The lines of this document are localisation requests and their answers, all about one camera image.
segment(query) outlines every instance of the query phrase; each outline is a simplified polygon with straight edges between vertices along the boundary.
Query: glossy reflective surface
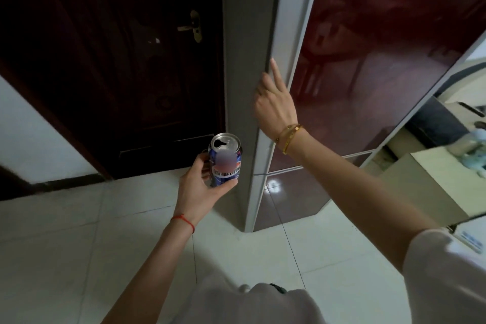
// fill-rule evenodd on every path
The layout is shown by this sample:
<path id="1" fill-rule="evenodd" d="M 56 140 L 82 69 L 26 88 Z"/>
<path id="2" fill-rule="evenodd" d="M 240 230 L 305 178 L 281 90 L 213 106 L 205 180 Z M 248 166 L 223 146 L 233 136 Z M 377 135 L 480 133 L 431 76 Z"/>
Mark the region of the glossy reflective surface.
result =
<path id="1" fill-rule="evenodd" d="M 357 167 L 369 154 L 348 158 Z M 267 178 L 258 210 L 255 231 L 316 214 L 331 199 L 305 169 Z"/>
<path id="2" fill-rule="evenodd" d="M 486 0 L 314 0 L 291 94 L 349 155 L 376 148 L 485 30 Z M 275 153 L 270 171 L 294 166 Z"/>

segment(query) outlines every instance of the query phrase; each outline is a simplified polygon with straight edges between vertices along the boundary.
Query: gold bracelet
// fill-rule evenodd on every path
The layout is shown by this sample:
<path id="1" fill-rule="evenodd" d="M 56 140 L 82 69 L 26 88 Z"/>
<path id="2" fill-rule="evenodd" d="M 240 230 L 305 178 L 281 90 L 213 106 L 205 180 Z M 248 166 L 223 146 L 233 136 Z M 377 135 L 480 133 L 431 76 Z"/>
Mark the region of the gold bracelet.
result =
<path id="1" fill-rule="evenodd" d="M 294 129 L 292 130 L 292 132 L 290 133 L 290 136 L 289 138 L 287 139 L 287 142 L 285 143 L 285 147 L 283 148 L 283 155 L 287 155 L 287 148 L 289 147 L 289 143 L 290 141 L 294 138 L 294 135 L 295 133 L 301 129 L 303 126 L 301 124 L 297 124 L 295 125 Z"/>
<path id="2" fill-rule="evenodd" d="M 287 127 L 285 127 L 281 132 L 280 132 L 280 135 L 278 135 L 278 137 L 275 139 L 275 143 L 277 144 L 278 141 L 280 140 L 280 136 L 283 135 L 284 132 L 286 132 L 287 130 L 290 130 L 291 127 L 294 127 L 295 124 L 289 124 Z"/>

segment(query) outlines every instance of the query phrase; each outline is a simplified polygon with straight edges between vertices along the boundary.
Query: soda can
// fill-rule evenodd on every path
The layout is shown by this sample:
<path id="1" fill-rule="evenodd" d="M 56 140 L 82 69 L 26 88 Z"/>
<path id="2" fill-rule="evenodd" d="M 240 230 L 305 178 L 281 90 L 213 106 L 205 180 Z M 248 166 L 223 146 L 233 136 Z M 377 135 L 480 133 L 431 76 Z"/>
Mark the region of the soda can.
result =
<path id="1" fill-rule="evenodd" d="M 238 178 L 241 168 L 241 142 L 233 134 L 223 132 L 212 138 L 208 148 L 211 166 L 211 186 Z"/>

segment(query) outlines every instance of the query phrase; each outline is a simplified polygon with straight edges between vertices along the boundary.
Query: door handle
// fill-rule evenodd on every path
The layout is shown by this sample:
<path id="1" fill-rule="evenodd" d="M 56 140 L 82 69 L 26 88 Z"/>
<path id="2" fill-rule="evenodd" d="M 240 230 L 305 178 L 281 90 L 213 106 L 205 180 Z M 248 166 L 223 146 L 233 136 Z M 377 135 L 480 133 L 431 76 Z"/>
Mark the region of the door handle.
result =
<path id="1" fill-rule="evenodd" d="M 199 13 L 195 10 L 191 11 L 191 25 L 179 26 L 177 28 L 177 31 L 189 30 L 192 30 L 196 43 L 200 43 L 201 41 L 203 41 L 203 34 L 201 31 L 201 18 L 199 17 Z"/>

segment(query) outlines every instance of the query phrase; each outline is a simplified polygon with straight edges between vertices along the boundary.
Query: can lid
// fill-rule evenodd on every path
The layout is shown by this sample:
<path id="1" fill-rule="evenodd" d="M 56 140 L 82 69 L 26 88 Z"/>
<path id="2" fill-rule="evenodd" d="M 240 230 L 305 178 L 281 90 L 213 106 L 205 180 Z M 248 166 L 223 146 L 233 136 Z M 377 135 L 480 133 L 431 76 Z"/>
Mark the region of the can lid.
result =
<path id="1" fill-rule="evenodd" d="M 211 140 L 211 148 L 215 152 L 220 152 L 221 150 L 229 150 L 236 153 L 240 149 L 240 139 L 232 134 L 226 132 L 222 134 L 217 134 Z"/>

